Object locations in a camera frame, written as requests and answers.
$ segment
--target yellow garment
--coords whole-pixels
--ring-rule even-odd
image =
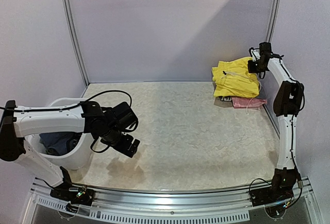
[[[213,81],[217,85],[214,97],[239,96],[254,98],[259,95],[258,78],[256,74],[250,74],[248,71],[249,60],[252,60],[252,58],[245,57],[232,62],[219,61],[218,67],[212,68]]]

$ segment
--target white bin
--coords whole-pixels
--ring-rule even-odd
[[[86,100],[85,98],[60,98],[54,100],[49,106],[68,106]],[[51,156],[46,154],[46,149],[41,143],[38,134],[26,137],[27,141],[31,144],[35,151],[44,156],[47,160],[55,165],[63,166],[65,169],[77,170],[82,168],[90,159],[92,150],[90,146],[93,142],[91,134],[82,134],[77,146],[69,153],[63,156]]]

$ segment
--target stack of clothes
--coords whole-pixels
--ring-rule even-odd
[[[232,62],[219,61],[218,67],[212,68],[213,81],[216,82],[214,97],[233,102],[234,108],[260,107],[266,104],[265,98],[260,98],[256,74],[250,74],[248,61],[251,57],[237,59]]]

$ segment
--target pink cloth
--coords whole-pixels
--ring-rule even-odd
[[[263,104],[267,104],[266,99],[250,99],[244,97],[232,97],[234,108],[253,108],[261,107]]]

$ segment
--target beige surface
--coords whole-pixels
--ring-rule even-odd
[[[263,108],[234,109],[212,96],[211,82],[91,84],[85,96],[104,90],[133,97],[141,144],[130,159],[113,149],[93,153],[74,182],[127,189],[208,189],[271,179],[279,140]],[[95,99],[115,106],[120,93]],[[97,150],[105,145],[97,143]]]

